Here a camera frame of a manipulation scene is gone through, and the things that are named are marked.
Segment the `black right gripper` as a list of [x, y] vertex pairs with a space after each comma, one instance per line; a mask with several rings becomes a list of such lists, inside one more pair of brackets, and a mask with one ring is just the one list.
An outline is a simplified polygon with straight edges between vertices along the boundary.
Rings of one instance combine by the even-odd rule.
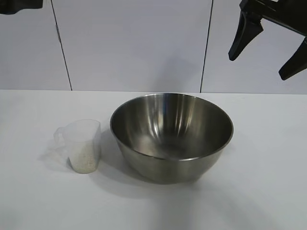
[[[300, 35], [307, 35], [306, 0], [243, 0], [234, 41], [228, 52], [231, 61], [263, 31], [262, 18], [285, 27]], [[307, 38], [292, 57], [281, 67], [279, 75], [283, 81], [307, 68]]]

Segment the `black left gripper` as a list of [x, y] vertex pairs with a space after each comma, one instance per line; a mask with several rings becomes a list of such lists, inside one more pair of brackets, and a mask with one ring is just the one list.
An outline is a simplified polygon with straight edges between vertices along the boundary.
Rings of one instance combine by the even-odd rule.
[[43, 0], [0, 0], [0, 14], [16, 14], [25, 9], [41, 9]]

